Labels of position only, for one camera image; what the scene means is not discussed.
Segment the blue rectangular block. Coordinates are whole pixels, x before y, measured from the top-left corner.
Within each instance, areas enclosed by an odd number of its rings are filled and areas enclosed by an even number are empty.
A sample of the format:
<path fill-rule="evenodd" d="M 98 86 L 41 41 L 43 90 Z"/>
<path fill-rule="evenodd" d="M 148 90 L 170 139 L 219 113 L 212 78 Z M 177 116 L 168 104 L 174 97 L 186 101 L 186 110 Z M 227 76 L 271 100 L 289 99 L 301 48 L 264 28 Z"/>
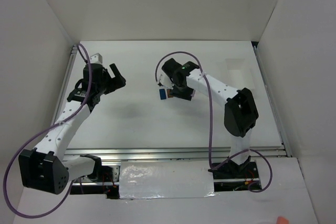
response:
<path fill-rule="evenodd" d="M 160 100 L 166 100 L 168 98 L 167 89 L 159 89 L 159 96 Z"/>

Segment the brown wood block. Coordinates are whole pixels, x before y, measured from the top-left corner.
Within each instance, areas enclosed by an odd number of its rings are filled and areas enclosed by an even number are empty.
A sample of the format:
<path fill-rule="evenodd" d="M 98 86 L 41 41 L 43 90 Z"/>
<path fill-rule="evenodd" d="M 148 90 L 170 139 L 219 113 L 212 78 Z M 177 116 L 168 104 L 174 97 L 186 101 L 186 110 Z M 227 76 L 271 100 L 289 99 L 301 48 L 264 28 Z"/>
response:
<path fill-rule="evenodd" d="M 171 89 L 167 90 L 167 97 L 168 98 L 173 98 L 174 97 L 174 95 L 172 94 L 172 90 Z"/>

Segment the white perforated box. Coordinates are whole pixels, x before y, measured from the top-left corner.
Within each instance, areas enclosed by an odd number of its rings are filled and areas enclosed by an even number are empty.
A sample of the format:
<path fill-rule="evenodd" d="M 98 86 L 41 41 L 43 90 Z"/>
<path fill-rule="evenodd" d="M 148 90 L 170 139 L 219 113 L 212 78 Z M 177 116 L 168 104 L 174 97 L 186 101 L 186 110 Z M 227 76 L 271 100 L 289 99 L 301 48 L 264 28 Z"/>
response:
<path fill-rule="evenodd" d="M 238 89 L 247 88 L 255 90 L 253 75 L 250 69 L 250 63 L 244 58 L 228 58 L 218 62 L 217 67 L 220 73 L 220 80 L 231 87 Z"/>

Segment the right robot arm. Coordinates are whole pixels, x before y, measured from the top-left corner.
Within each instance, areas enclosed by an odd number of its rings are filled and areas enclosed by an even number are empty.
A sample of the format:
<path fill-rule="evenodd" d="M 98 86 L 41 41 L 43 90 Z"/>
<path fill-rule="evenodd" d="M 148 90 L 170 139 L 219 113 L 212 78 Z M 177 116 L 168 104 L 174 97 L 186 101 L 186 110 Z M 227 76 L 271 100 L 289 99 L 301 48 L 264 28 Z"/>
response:
<path fill-rule="evenodd" d="M 224 127 L 231 137 L 229 157 L 222 163 L 209 162 L 209 171 L 215 176 L 238 178 L 243 176 L 250 163 L 251 131 L 259 118 L 252 92 L 233 88 L 213 78 L 191 61 L 180 64 L 173 58 L 166 61 L 162 70 L 169 78 L 173 97 L 191 100 L 195 92 L 208 96 L 209 100 L 209 160 L 212 160 L 213 147 L 213 104 L 223 110 Z"/>

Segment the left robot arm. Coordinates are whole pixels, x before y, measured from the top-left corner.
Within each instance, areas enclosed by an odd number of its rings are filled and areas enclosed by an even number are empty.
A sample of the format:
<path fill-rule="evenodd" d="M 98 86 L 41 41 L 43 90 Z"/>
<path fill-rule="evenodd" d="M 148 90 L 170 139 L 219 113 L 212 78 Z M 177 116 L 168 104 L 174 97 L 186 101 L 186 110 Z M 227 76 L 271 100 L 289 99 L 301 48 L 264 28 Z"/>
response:
<path fill-rule="evenodd" d="M 101 158 L 90 154 L 66 162 L 63 158 L 72 138 L 100 102 L 100 97 L 126 85 L 116 65 L 111 64 L 110 68 L 112 76 L 100 63 L 85 65 L 83 77 L 68 95 L 55 127 L 32 150 L 21 151 L 18 161 L 24 187 L 58 195 L 70 181 L 79 177 L 99 179 Z"/>

